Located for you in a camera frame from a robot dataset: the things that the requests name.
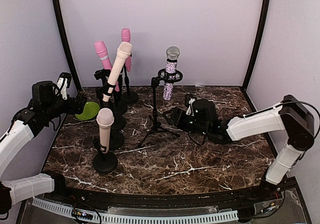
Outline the black tripod mic stand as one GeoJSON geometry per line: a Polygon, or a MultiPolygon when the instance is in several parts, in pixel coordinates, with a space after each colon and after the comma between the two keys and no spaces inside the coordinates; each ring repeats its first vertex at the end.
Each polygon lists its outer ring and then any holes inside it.
{"type": "Polygon", "coordinates": [[[153,97],[153,110],[152,116],[149,118],[152,121],[152,127],[147,132],[146,136],[138,143],[137,147],[140,148],[146,138],[156,132],[168,132],[173,134],[177,138],[180,137],[180,134],[174,133],[164,127],[162,127],[161,122],[158,121],[158,110],[157,110],[157,98],[156,98],[156,89],[159,86],[161,81],[167,82],[169,84],[174,84],[175,82],[180,82],[183,78],[183,74],[180,71],[175,71],[174,73],[168,73],[166,69],[161,69],[158,71],[157,76],[151,79],[151,87],[152,87],[152,97],[153,97]]]}

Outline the purple rhinestone microphone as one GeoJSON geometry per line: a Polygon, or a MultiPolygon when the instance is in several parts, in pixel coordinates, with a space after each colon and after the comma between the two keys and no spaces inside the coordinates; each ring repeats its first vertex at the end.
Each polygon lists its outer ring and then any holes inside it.
{"type": "MultiPolygon", "coordinates": [[[[180,55],[180,49],[175,45],[171,45],[167,48],[166,55],[167,55],[167,61],[166,61],[165,70],[166,70],[166,73],[169,74],[168,79],[169,80],[175,79],[175,77],[172,76],[171,74],[174,74],[177,70],[177,63],[178,63],[178,57],[180,55]]],[[[168,83],[168,82],[164,83],[164,87],[163,87],[164,100],[166,101],[171,100],[173,89],[174,89],[173,86],[174,86],[173,83],[168,83]]]]}

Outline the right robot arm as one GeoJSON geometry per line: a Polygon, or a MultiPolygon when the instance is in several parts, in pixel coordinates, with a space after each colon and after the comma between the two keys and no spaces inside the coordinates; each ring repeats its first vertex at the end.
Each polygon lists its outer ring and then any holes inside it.
{"type": "Polygon", "coordinates": [[[286,131],[288,139],[275,161],[268,167],[264,183],[256,188],[255,197],[266,201],[275,192],[287,172],[309,150],[319,130],[315,119],[307,110],[308,103],[298,101],[292,95],[269,108],[249,114],[220,120],[215,104],[207,99],[196,99],[191,94],[185,97],[187,110],[173,108],[163,112],[163,117],[172,126],[187,133],[202,134],[205,140],[225,145],[243,138],[273,132],[286,131]]]}

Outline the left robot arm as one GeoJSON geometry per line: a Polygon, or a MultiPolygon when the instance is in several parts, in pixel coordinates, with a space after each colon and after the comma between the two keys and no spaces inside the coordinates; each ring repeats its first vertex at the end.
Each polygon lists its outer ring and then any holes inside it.
{"type": "MultiPolygon", "coordinates": [[[[53,119],[62,114],[81,114],[87,99],[67,94],[69,81],[59,78],[58,83],[41,81],[31,88],[32,98],[28,106],[18,111],[9,129],[0,139],[0,172],[3,173],[18,152],[53,119]]],[[[35,196],[51,193],[60,202],[67,202],[70,190],[59,183],[62,176],[54,172],[40,173],[33,177],[0,183],[0,212],[7,213],[12,206],[35,196]]]]}

